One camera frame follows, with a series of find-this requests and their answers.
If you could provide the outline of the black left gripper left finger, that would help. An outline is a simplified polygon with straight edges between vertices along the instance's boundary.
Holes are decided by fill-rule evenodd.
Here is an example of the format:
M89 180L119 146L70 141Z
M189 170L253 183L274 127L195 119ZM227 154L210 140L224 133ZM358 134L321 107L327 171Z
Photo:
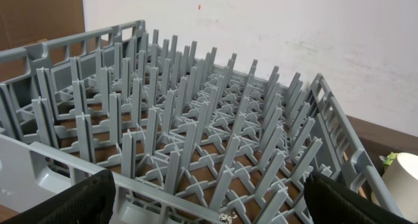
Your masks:
M104 169L4 222L108 224L113 215L115 196L112 171Z

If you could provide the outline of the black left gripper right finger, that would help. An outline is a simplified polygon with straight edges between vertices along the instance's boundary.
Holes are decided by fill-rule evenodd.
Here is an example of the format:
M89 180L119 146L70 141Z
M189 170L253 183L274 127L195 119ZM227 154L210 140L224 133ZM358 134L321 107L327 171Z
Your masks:
M304 200L314 223L411 224L320 172L306 178Z

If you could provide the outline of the green snack wrapper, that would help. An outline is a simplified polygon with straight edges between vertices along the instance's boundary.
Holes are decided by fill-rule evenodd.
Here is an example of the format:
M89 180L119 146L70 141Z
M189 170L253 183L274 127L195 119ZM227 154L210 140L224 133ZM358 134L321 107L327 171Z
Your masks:
M391 163L396 159L398 153L391 152L389 155L383 156L380 155L379 158L384 167L389 167Z

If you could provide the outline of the white paper cup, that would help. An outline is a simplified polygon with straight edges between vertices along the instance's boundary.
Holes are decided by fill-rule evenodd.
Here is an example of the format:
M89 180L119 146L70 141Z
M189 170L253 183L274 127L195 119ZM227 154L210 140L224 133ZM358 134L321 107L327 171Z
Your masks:
M417 155L398 153L382 180L405 219L417 223Z

